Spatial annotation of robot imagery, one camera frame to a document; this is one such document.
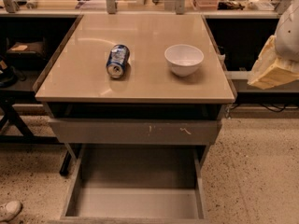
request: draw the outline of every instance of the concrete floor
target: concrete floor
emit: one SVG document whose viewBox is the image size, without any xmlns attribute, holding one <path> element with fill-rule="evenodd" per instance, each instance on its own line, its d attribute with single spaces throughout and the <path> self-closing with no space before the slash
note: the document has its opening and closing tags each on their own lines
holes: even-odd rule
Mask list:
<svg viewBox="0 0 299 224">
<path fill-rule="evenodd" d="M 23 118 L 34 133 L 51 133 L 47 117 Z M 223 119 L 203 167 L 211 224 L 299 224 L 298 130 L 297 111 L 237 108 Z M 17 132 L 7 126 L 0 134 Z M 11 224 L 60 217 L 70 184 L 59 175 L 64 154 L 63 146 L 0 145 L 0 203 L 23 203 Z"/>
</svg>

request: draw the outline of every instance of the speckled floor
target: speckled floor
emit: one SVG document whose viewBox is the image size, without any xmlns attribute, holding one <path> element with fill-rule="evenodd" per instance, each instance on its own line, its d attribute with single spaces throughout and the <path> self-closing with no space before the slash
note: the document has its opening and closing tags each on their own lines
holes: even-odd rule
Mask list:
<svg viewBox="0 0 299 224">
<path fill-rule="evenodd" d="M 299 112 L 236 110 L 203 167 L 210 223 L 298 224 Z M 47 117 L 23 118 L 34 133 L 51 133 Z M 7 126 L 0 134 L 16 132 Z M 59 218 L 70 184 L 59 175 L 64 154 L 63 146 L 0 145 L 0 203 L 23 202 L 10 223 Z"/>
</svg>

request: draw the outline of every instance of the aluminum can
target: aluminum can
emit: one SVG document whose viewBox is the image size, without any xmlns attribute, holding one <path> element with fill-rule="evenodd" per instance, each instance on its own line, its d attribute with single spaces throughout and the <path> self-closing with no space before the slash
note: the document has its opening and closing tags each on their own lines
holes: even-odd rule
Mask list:
<svg viewBox="0 0 299 224">
<path fill-rule="evenodd" d="M 130 56 L 130 50 L 124 45 L 112 48 L 107 61 L 107 72 L 113 78 L 120 78 L 125 73 Z"/>
</svg>

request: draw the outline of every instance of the shoe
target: shoe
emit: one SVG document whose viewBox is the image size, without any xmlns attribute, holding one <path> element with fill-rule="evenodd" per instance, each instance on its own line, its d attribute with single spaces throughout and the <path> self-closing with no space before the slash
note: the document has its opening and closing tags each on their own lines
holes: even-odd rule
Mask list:
<svg viewBox="0 0 299 224">
<path fill-rule="evenodd" d="M 21 202 L 11 201 L 0 205 L 0 222 L 10 221 L 21 211 Z"/>
</svg>

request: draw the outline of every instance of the open drawer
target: open drawer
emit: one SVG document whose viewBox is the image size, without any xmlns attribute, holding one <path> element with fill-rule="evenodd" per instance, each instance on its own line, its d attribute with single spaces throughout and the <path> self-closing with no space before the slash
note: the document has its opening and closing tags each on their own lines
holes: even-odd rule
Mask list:
<svg viewBox="0 0 299 224">
<path fill-rule="evenodd" d="M 50 223 L 207 223 L 197 148 L 83 146 L 63 216 Z"/>
</svg>

